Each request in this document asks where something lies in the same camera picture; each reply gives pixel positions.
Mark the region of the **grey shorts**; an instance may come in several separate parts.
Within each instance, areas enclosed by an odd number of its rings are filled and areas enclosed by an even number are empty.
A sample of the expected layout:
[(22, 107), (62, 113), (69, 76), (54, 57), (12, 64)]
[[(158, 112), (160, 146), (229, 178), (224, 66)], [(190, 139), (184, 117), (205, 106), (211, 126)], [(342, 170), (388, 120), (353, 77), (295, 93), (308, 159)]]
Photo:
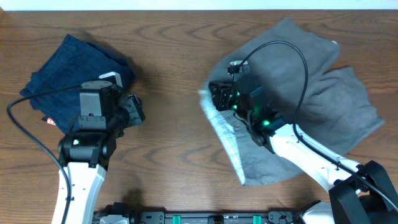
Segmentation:
[[(283, 117), (296, 120), (310, 137), (344, 155), (384, 120), (353, 68), (332, 69), (339, 54), (336, 42), (284, 19), (222, 59), (209, 81), (228, 79), (228, 64), (247, 60)], [(295, 164), (257, 146), (231, 111), (217, 111), (207, 86), (200, 90), (200, 97), (200, 106), (225, 151), (239, 155), (233, 167), (241, 184), (270, 185), (301, 174)]]

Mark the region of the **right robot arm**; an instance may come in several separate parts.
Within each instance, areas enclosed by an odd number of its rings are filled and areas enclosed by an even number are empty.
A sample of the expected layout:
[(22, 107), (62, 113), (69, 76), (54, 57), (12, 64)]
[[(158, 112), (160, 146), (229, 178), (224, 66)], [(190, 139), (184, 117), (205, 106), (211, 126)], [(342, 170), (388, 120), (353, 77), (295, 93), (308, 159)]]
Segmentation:
[(294, 223), (397, 223), (397, 192), (382, 165), (347, 159), (286, 122), (258, 82), (210, 82), (209, 89), (215, 108), (232, 111), (258, 146), (294, 163), (328, 192), (330, 203), (312, 203)]

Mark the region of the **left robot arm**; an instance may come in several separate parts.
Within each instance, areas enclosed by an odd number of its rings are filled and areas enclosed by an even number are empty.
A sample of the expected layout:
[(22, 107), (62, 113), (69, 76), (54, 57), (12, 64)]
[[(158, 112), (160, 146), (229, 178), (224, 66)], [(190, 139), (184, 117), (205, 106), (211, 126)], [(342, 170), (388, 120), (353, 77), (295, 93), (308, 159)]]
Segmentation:
[(117, 138), (144, 120), (140, 99), (126, 95), (120, 83), (82, 83), (78, 129), (58, 144), (61, 170), (52, 223), (91, 223)]

